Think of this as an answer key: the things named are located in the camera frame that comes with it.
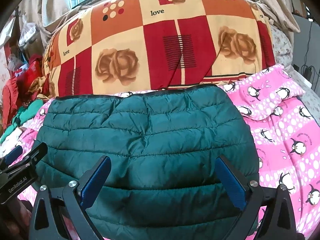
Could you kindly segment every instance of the power adapter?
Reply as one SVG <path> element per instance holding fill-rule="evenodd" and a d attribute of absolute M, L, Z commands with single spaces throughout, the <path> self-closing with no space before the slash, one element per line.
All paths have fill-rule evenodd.
<path fill-rule="evenodd" d="M 303 77 L 304 77 L 306 80 L 310 81 L 311 75 L 312 75 L 311 68 L 310 68 L 310 67 L 306 67 L 305 70 L 304 70 L 304 73 L 303 73 Z"/>

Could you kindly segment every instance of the plastic bag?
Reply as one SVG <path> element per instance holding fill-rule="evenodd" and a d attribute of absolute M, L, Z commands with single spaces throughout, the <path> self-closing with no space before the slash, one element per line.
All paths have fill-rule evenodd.
<path fill-rule="evenodd" d="M 14 54 L 10 54 L 8 57 L 8 69 L 16 71 L 23 65 L 22 61 L 18 59 Z"/>
<path fill-rule="evenodd" d="M 36 24 L 28 23 L 26 16 L 22 15 L 23 27 L 19 40 L 19 47 L 23 47 L 36 34 Z"/>

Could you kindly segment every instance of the pink penguin blanket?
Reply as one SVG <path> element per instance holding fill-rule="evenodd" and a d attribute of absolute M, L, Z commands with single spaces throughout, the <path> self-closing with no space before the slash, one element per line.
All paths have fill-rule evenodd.
<path fill-rule="evenodd" d="M 290 192 L 297 231 L 310 236 L 320 220 L 320 127 L 299 100 L 305 93 L 282 65 L 275 65 L 241 81 L 221 86 L 251 128 L 260 160 L 260 185 L 285 184 Z M 116 96 L 127 97 L 127 92 Z M 47 102 L 34 125 L 20 137 L 27 154 L 42 126 Z M 21 199 L 34 203 L 36 191 L 29 187 Z M 265 208 L 260 209 L 261 221 Z M 71 236 L 78 239 L 67 221 Z"/>

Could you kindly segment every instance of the green cloth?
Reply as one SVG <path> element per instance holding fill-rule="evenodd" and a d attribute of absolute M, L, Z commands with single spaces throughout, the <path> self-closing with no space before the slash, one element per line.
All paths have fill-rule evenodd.
<path fill-rule="evenodd" d="M 12 125 L 10 125 L 1 136 L 0 143 L 3 143 L 17 127 L 22 126 L 26 121 L 34 118 L 43 104 L 44 102 L 41 99 L 37 99 L 33 101 L 28 108 L 21 106 L 17 114 L 12 118 Z"/>
<path fill-rule="evenodd" d="M 250 127 L 212 85 L 128 98 L 58 98 L 39 142 L 48 154 L 37 165 L 36 190 L 64 187 L 102 155 L 111 158 L 111 173 L 87 213 L 113 240 L 221 240 L 239 209 L 214 172 L 215 159 L 225 155 L 259 181 Z"/>

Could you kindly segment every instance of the blue gripper pad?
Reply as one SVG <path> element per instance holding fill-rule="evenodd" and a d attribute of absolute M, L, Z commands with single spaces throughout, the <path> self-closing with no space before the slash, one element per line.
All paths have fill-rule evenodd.
<path fill-rule="evenodd" d="M 221 158 L 216 159 L 214 171 L 233 205 L 243 211 L 246 206 L 245 190 Z"/>
<path fill-rule="evenodd" d="M 18 159 L 18 157 L 23 153 L 23 149 L 20 145 L 18 145 L 17 147 L 15 147 L 11 152 L 9 152 L 5 159 L 4 159 L 4 163 L 6 165 L 11 165 L 16 159 Z"/>
<path fill-rule="evenodd" d="M 103 184 L 106 182 L 110 172 L 111 172 L 111 160 L 109 157 L 105 156 L 104 160 L 95 169 L 92 176 L 90 177 L 90 179 L 88 180 L 87 184 L 84 186 L 81 192 L 80 206 L 84 210 L 92 207 L 100 190 L 103 187 Z"/>

